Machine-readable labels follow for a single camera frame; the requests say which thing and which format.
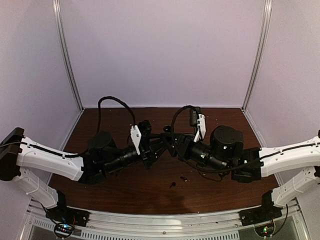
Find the black earbud one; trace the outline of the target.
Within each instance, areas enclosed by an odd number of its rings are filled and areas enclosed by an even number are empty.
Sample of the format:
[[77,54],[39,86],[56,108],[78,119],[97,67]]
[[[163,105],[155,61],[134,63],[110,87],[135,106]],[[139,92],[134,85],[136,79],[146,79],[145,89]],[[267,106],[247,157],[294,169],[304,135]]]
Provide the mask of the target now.
[[187,181],[188,181],[188,178],[187,178],[187,177],[184,177],[184,176],[180,176],[180,179],[183,180],[184,182],[187,182]]

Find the black earbud two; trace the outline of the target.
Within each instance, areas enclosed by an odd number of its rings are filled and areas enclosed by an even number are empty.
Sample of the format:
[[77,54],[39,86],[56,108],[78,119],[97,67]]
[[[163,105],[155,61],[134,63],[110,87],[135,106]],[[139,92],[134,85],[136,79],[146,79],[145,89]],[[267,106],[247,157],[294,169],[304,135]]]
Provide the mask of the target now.
[[176,186],[176,182],[172,182],[172,183],[170,184],[169,188],[171,189],[171,188],[173,188],[173,187],[175,187],[175,186]]

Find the small black clip object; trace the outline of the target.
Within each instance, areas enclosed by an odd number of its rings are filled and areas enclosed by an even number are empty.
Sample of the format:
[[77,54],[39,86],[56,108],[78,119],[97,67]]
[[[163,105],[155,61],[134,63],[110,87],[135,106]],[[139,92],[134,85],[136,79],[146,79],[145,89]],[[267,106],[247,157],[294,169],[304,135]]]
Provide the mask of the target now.
[[165,133],[171,133],[172,132],[172,128],[170,125],[166,125],[164,128],[163,128],[163,131]]

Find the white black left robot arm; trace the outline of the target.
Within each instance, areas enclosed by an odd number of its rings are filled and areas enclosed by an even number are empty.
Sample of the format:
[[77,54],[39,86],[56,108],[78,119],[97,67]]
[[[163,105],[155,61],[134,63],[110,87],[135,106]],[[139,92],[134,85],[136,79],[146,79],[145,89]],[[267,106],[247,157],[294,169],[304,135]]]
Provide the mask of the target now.
[[30,169],[92,185],[140,162],[149,169],[164,151],[172,149],[171,134],[152,134],[148,121],[132,126],[129,137],[133,145],[120,149],[109,132],[101,131],[88,141],[88,149],[83,153],[69,153],[37,143],[17,127],[0,143],[0,179],[18,184],[61,222],[67,222],[72,211],[67,207],[65,195],[49,187]]

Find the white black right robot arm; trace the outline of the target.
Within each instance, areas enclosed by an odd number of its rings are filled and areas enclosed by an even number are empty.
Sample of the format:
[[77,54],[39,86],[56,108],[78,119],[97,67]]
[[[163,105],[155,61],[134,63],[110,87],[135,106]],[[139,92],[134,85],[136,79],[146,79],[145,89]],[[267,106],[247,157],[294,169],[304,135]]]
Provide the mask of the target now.
[[240,131],[218,126],[210,135],[210,144],[203,142],[199,127],[195,134],[174,133],[164,128],[169,136],[173,154],[179,160],[202,173],[231,175],[239,183],[251,183],[279,172],[301,171],[285,184],[262,195],[261,206],[256,210],[259,220],[268,220],[278,209],[320,182],[320,138],[314,138],[281,147],[244,148]]

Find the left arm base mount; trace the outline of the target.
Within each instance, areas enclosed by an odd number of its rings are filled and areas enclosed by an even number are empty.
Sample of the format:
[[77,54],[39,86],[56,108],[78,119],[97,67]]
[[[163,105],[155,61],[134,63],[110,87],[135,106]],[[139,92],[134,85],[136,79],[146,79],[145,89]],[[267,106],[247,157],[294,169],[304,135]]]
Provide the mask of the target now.
[[86,210],[68,207],[65,195],[59,190],[57,196],[57,206],[42,208],[45,211],[45,216],[54,224],[53,233],[55,236],[59,239],[65,239],[72,235],[76,226],[87,226],[90,213]]

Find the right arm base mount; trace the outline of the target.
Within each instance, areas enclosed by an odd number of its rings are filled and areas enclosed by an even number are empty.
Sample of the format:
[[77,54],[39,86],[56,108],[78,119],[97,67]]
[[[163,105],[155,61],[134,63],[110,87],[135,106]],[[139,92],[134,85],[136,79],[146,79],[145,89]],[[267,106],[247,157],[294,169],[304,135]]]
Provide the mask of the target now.
[[271,221],[282,216],[282,208],[274,206],[272,190],[264,193],[261,206],[238,212],[243,227]]

